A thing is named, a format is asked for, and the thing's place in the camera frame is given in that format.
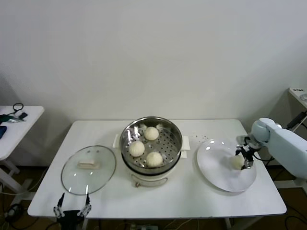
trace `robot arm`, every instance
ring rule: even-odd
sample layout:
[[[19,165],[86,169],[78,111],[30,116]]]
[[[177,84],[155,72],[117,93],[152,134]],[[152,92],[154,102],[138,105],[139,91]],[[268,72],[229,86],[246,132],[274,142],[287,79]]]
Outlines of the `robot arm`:
[[[282,129],[268,118],[254,122],[249,136],[254,140],[249,146],[252,144],[266,146],[270,154],[292,175],[307,179],[306,140],[289,130]]]

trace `table leg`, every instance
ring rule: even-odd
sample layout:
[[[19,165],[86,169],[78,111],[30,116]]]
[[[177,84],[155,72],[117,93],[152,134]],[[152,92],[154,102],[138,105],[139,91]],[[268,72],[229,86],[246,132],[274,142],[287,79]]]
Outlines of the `table leg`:
[[[27,191],[32,183],[32,179],[26,179],[23,183],[23,188]],[[33,200],[35,192],[26,192],[20,195],[16,195],[11,205],[19,204],[22,200]]]
[[[23,193],[26,191],[20,184],[18,184],[10,175],[8,175],[4,170],[0,169],[1,180],[15,193]]]
[[[82,230],[86,230],[87,229],[87,223],[88,223],[88,219],[85,218],[82,224]]]
[[[229,218],[225,218],[226,228],[227,230],[231,229],[231,223]]]
[[[13,173],[15,174],[19,174],[20,170],[13,164],[13,162],[11,162],[9,159],[6,159],[4,161],[2,161],[3,164],[10,169],[11,171],[13,171]]]
[[[249,226],[256,223],[258,220],[260,220],[263,216],[257,216],[257,217],[246,217],[236,223],[234,226],[229,228],[228,230],[244,230],[247,229]]]

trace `black cable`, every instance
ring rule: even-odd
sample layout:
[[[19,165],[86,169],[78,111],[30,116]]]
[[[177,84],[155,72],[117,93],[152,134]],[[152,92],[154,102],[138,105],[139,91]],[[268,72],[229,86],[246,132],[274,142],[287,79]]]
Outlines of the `black cable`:
[[[260,159],[260,158],[256,157],[255,154],[253,154],[253,156],[254,156],[254,158],[256,158],[256,159],[259,160],[259,161],[265,161],[265,162],[270,162],[270,161],[272,161],[271,158],[270,158],[269,160],[263,160],[263,159]]]
[[[285,171],[285,169],[281,169],[281,170],[279,171],[279,173],[277,173],[277,175],[276,175],[272,180],[275,181],[275,180],[277,179],[277,177],[278,177],[280,174],[282,174],[284,171]]]
[[[9,225],[10,225],[13,229],[16,229],[16,230],[24,230],[24,229],[27,229],[27,228],[33,226],[33,225],[38,221],[38,219],[39,219],[39,218],[36,218],[36,220],[34,220],[34,222],[33,222],[32,224],[30,224],[30,225],[28,225],[28,226],[26,226],[26,227],[23,227],[23,228],[17,228],[17,227],[15,227],[15,226],[13,226],[12,223],[9,223]]]
[[[46,227],[46,229],[45,230],[48,230],[48,229],[50,229],[53,225],[55,225],[55,224],[58,224],[57,222],[54,222],[54,223],[51,223],[51,224],[49,224],[47,227]]]
[[[265,166],[268,166],[269,163],[270,163],[271,161],[273,161],[273,160],[275,160],[275,158],[274,158],[274,157],[271,157],[270,160],[265,164]]]
[[[126,230],[128,227],[127,220],[124,220],[124,222],[125,222],[124,230]]]
[[[299,212],[297,209],[295,209],[294,207],[286,204],[287,207],[293,209],[295,212],[297,212],[299,215],[301,215],[302,217],[304,217],[304,219],[307,221],[307,217],[304,216],[304,214],[302,214],[301,212]]]
[[[303,220],[302,220],[301,218],[299,218],[299,217],[296,217],[296,216],[288,216],[288,217],[284,220],[284,226],[286,227],[287,230],[289,230],[288,225],[287,225],[287,221],[288,221],[290,218],[298,219],[298,220],[300,220],[301,222],[303,222],[304,224],[307,225],[307,222],[303,221]]]
[[[3,187],[2,182],[0,182],[0,186],[1,186],[2,191],[3,191],[4,187]],[[2,211],[3,211],[3,215],[4,215],[5,211],[4,211],[4,194],[3,193],[2,193]]]
[[[11,114],[15,114],[15,113],[17,113],[18,111],[21,111],[23,108],[24,108],[24,104],[22,104],[22,103],[15,103],[15,104],[13,105],[13,110],[14,110],[14,112],[9,113],[9,114],[6,114],[6,116],[11,115]]]
[[[2,187],[2,191],[3,191],[3,190],[4,190],[4,188],[3,188],[3,183],[0,182],[0,186]],[[4,214],[5,211],[4,211],[4,194],[3,194],[3,193],[2,193],[2,211],[3,211],[3,214]],[[29,226],[23,227],[23,228],[17,228],[17,227],[13,226],[13,225],[12,225],[11,223],[9,223],[9,222],[8,222],[8,224],[9,224],[13,229],[16,229],[16,230],[24,230],[24,229],[27,229],[27,228],[33,226],[33,225],[38,221],[38,219],[39,219],[39,218],[36,218],[36,220],[35,220],[32,224],[30,224]]]

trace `power cord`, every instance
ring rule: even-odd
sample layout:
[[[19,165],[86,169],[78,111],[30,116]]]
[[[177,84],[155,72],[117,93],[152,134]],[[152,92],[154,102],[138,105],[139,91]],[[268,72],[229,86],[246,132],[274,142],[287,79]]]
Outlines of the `power cord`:
[[[192,220],[192,219],[188,219],[187,221],[183,222],[183,223],[182,223],[182,224],[180,224],[180,225],[178,226],[178,228],[176,228],[175,230],[180,229],[180,228],[182,227],[182,225],[184,225],[184,224],[186,224],[186,223],[190,222],[191,220]]]
[[[125,224],[125,225],[127,224],[127,225],[128,225],[128,224],[130,224],[130,223],[127,223],[127,222],[120,223],[120,224],[117,225],[117,227],[115,228],[115,230],[117,230],[117,229],[118,229],[121,225],[123,225],[123,224]]]
[[[43,173],[42,173],[40,179],[39,179],[39,180],[37,181],[37,183],[36,183],[34,186],[32,186],[29,190],[27,190],[27,191],[25,191],[25,192],[23,192],[23,193],[15,193],[15,194],[14,194],[14,193],[4,193],[3,190],[2,190],[2,192],[0,192],[0,194],[10,195],[10,196],[17,196],[17,195],[22,195],[22,194],[28,193],[29,191],[31,191],[32,189],[34,189],[34,188],[41,182],[41,180],[44,178],[45,173],[47,172],[47,170],[48,170],[48,168],[46,168],[46,169],[43,171]]]
[[[286,129],[291,129],[293,128],[294,126],[296,126],[297,124],[299,124],[294,130],[296,131],[296,129],[302,125],[304,126],[305,128],[307,128],[307,126],[303,123],[307,118],[307,110],[305,112],[300,112],[292,121],[290,121],[288,124],[287,124],[287,128]]]
[[[176,219],[174,219],[173,221],[171,221],[170,223],[168,223],[164,228],[163,230],[165,230],[168,226],[170,226],[172,223],[174,223],[176,221]]]
[[[271,157],[271,158],[269,159],[269,161],[265,164],[265,166],[268,166],[269,163],[270,163],[271,161],[273,161],[273,160],[275,160],[275,158],[274,158],[274,157]]]
[[[254,156],[254,158],[256,158],[259,161],[264,161],[264,162],[271,162],[272,161],[272,157],[269,160],[263,160],[263,159],[256,157],[255,154],[253,154],[253,156]]]
[[[57,222],[54,222],[54,223],[49,224],[49,225],[46,227],[45,230],[50,229],[53,225],[56,225],[56,224],[58,224],[58,223],[57,223]]]
[[[274,176],[274,178],[272,179],[272,181],[275,181],[275,180],[277,179],[277,177],[280,176],[284,171],[285,171],[285,168],[281,169],[281,170],[279,171],[279,173],[277,173],[277,175]]]
[[[284,226],[286,227],[287,230],[289,230],[288,228],[288,225],[287,225],[287,222],[290,218],[295,218],[295,219],[298,219],[299,221],[303,222],[304,224],[307,225],[307,222],[303,221],[301,218],[299,217],[296,217],[296,216],[288,216],[285,220],[284,220]]]
[[[301,212],[299,212],[297,209],[295,209],[294,207],[292,207],[292,206],[290,206],[290,205],[288,205],[288,204],[286,204],[286,206],[287,207],[289,207],[289,208],[291,208],[291,209],[293,209],[295,212],[297,212],[299,215],[301,215],[302,217],[304,217],[304,219],[307,221],[307,218],[301,213]]]
[[[24,108],[24,104],[22,104],[22,103],[15,103],[15,104],[13,105],[13,110],[14,110],[14,112],[9,113],[9,114],[6,114],[6,116],[15,114],[15,113],[17,113],[18,111],[21,111],[23,108]]]
[[[2,190],[4,190],[4,187],[3,187],[3,183],[0,182],[0,186],[2,187]],[[26,226],[26,227],[23,227],[23,228],[17,228],[15,227],[12,222],[16,221],[17,219],[20,218],[20,216],[22,215],[23,213],[23,206],[20,205],[20,204],[15,204],[15,205],[12,205],[8,210],[7,212],[5,212],[5,208],[4,208],[4,193],[2,193],[2,211],[3,211],[3,214],[4,214],[4,219],[5,221],[9,224],[9,226],[11,226],[13,229],[16,229],[16,230],[25,230],[31,226],[33,226],[39,218],[36,218],[36,220],[31,223],[30,225]]]

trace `wire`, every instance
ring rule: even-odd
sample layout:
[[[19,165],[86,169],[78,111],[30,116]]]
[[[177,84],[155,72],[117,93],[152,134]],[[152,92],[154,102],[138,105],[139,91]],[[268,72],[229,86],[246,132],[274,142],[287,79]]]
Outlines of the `wire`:
[[[291,208],[291,209],[293,209],[295,212],[297,212],[297,213],[300,214],[302,217],[304,217],[304,219],[307,221],[307,218],[306,218],[301,212],[299,212],[299,211],[296,210],[294,207],[292,207],[292,206],[290,206],[290,205],[288,205],[288,204],[286,204],[286,206],[289,207],[289,208]]]
[[[192,219],[188,219],[187,221],[183,222],[183,223],[182,223],[182,224],[180,224],[180,225],[178,226],[178,228],[176,228],[175,230],[180,229],[182,225],[184,225],[184,224],[186,224],[186,223],[190,222],[191,220],[192,220]]]
[[[3,183],[2,182],[0,182],[0,186],[2,187],[2,191],[3,191],[4,187],[3,187]],[[2,212],[3,212],[3,214],[5,213],[5,211],[4,211],[4,195],[2,195]]]
[[[174,219],[173,221],[171,221],[169,224],[167,224],[164,228],[163,228],[163,230],[165,230],[168,226],[170,226],[172,223],[174,223],[176,221],[176,219]]]
[[[23,192],[23,193],[4,193],[4,192],[0,192],[0,194],[5,194],[5,195],[10,195],[10,196],[17,196],[17,195],[22,195],[22,194],[25,194],[25,193],[28,193],[30,192],[32,189],[34,189],[40,182],[41,180],[44,178],[45,176],[45,173],[47,172],[48,168],[46,168],[44,171],[43,171],[43,174],[41,175],[40,179],[37,181],[37,183],[32,187],[30,188],[29,190]]]
[[[15,106],[21,106],[21,108],[20,109],[15,109]],[[21,111],[24,108],[24,104],[22,104],[22,103],[15,103],[12,107],[13,107],[14,112],[6,114],[6,116],[12,115],[12,114],[17,113],[18,111]]]
[[[125,222],[124,230],[126,230],[126,229],[127,229],[127,227],[128,227],[128,223],[127,223],[127,221],[126,221],[126,220],[124,220],[124,222]]]
[[[297,130],[297,128],[298,128],[301,124],[303,124],[303,122],[304,122],[306,119],[307,119],[307,115],[306,115],[305,118],[295,127],[295,129],[293,129],[292,132],[295,132],[295,131]]]
[[[120,223],[120,224],[118,224],[117,225],[117,227],[115,228],[115,230],[117,230],[121,225],[123,225],[123,224],[130,224],[130,223],[126,223],[126,222],[124,222],[124,223]]]
[[[256,158],[259,161],[268,161],[268,162],[272,161],[271,159],[269,159],[269,160],[260,159],[260,158],[256,157],[254,153],[253,153],[253,156],[254,156],[254,158]]]
[[[48,229],[50,229],[53,225],[55,225],[55,224],[58,224],[57,222],[54,222],[54,223],[51,223],[51,224],[49,224],[47,227],[46,227],[46,229],[45,230],[48,230]]]
[[[275,181],[275,180],[277,179],[277,177],[278,177],[280,174],[282,174],[284,171],[285,171],[285,169],[281,169],[281,170],[279,171],[279,173],[277,173],[277,175],[276,175],[272,180]]]
[[[303,222],[304,224],[307,225],[307,222],[303,221],[303,220],[302,220],[301,218],[299,218],[299,217],[296,217],[296,216],[288,216],[288,217],[284,220],[284,226],[286,227],[287,230],[289,230],[288,225],[287,225],[287,221],[288,221],[290,218],[298,219],[298,220],[300,220],[301,222]]]
[[[4,224],[2,225],[2,228],[1,228],[2,230],[4,230],[3,227],[5,226],[5,224],[8,224],[8,222],[4,222]]]
[[[4,213],[5,213],[5,211],[4,211],[4,193],[2,193],[2,211],[3,211],[3,214],[4,214]],[[27,229],[27,228],[33,226],[33,225],[38,221],[39,218],[36,218],[36,220],[35,220],[32,224],[30,224],[30,225],[28,225],[28,226],[26,226],[26,227],[23,227],[23,228],[17,228],[17,227],[15,227],[15,226],[13,226],[12,223],[9,223],[9,222],[6,220],[5,217],[4,217],[4,219],[5,219],[5,221],[9,224],[9,226],[11,226],[13,229],[16,229],[16,230],[24,230],[24,229]]]
[[[9,225],[10,225],[13,229],[16,229],[16,230],[24,230],[24,229],[27,229],[27,228],[33,226],[33,225],[38,221],[38,219],[39,219],[39,218],[36,218],[36,220],[34,220],[32,224],[30,224],[30,225],[28,225],[28,226],[26,226],[26,227],[23,227],[23,228],[17,228],[17,227],[15,227],[15,226],[13,226],[12,223],[9,223]]]
[[[271,158],[270,158],[270,161],[268,161],[268,162],[265,164],[265,166],[268,166],[269,163],[270,163],[271,161],[273,161],[273,160],[275,160],[275,158],[274,158],[274,157],[271,157]]]
[[[102,230],[102,228],[101,228],[101,220],[98,220],[98,229]]]

